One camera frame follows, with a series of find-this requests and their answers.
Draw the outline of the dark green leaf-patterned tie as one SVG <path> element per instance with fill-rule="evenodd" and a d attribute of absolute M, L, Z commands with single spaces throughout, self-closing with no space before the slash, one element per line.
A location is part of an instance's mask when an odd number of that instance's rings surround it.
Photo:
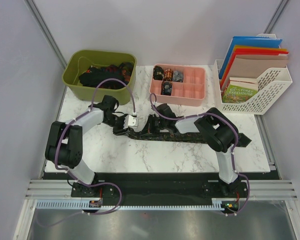
<path fill-rule="evenodd" d="M 138 141 L 157 141 L 157 142 L 178 142 L 192 144 L 207 144 L 199 133 L 170 134 L 169 132 L 159 132 L 157 134 L 141 135 L 141 132 L 130 132 L 127 134 L 130 139 Z"/>

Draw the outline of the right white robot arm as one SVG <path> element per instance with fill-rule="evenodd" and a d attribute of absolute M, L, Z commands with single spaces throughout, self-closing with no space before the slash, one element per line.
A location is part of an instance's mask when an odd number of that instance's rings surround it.
<path fill-rule="evenodd" d="M 237 127 L 217 108 L 190 116 L 172 117 L 171 108 L 163 103 L 151 108 L 163 119 L 174 123 L 178 134 L 199 134 L 205 143 L 215 151 L 221 183 L 219 191 L 225 197 L 232 196 L 240 184 L 235 166 L 234 149 L 239 142 Z"/>

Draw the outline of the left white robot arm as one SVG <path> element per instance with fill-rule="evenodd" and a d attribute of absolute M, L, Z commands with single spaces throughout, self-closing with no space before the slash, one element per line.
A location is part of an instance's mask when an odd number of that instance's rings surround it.
<path fill-rule="evenodd" d="M 137 121 L 130 114 L 116 115 L 118 106 L 116 98 L 105 95 L 101 102 L 89 105 L 78 117 L 66 122 L 54 121 L 50 126 L 45 159 L 82 184 L 82 191 L 89 197 L 99 193 L 100 185 L 97 174 L 83 160 L 83 136 L 100 124 L 108 125 L 119 133 L 128 131 L 130 124 Z"/>

